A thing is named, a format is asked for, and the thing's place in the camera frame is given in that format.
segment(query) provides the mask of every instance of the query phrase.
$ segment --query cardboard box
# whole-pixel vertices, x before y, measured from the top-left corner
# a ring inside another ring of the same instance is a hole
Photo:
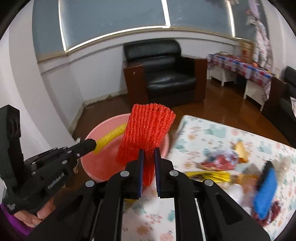
[[[241,59],[246,63],[252,63],[254,44],[241,41],[240,47],[241,47]]]

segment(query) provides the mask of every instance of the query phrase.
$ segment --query yellow foam tube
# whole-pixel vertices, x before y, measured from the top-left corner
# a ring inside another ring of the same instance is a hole
[[[110,131],[107,135],[104,135],[100,140],[96,141],[96,148],[93,150],[95,154],[98,154],[106,145],[108,145],[113,139],[122,135],[126,129],[127,123],[124,123],[114,130]]]

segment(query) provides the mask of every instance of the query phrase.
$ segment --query checkered tablecloth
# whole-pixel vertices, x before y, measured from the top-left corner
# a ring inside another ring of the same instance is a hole
[[[269,98],[269,92],[271,87],[272,74],[261,68],[255,68],[254,66],[240,62],[231,57],[219,56],[216,54],[209,54],[207,56],[207,61],[209,65],[218,65],[224,69],[236,72],[247,80],[252,80],[256,84],[262,86],[264,89],[264,95],[262,96],[264,101]]]

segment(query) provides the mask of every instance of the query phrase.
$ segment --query black leather armchair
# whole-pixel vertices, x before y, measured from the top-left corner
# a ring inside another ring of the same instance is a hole
[[[207,60],[182,56],[174,39],[127,43],[124,52],[131,106],[155,102],[174,107],[204,100]]]
[[[296,118],[290,96],[296,98],[296,70],[288,66],[284,72],[284,82],[276,78],[271,80],[269,100],[262,113],[296,148]]]

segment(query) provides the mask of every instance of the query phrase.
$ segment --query plastic bag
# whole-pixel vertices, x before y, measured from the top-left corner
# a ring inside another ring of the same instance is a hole
[[[211,171],[226,171],[233,170],[237,163],[238,155],[236,151],[227,149],[211,153],[204,162],[197,164],[197,168]]]
[[[291,167],[291,157],[283,156],[280,161],[273,160],[274,170],[276,171],[276,180],[279,185],[283,184],[287,171]]]

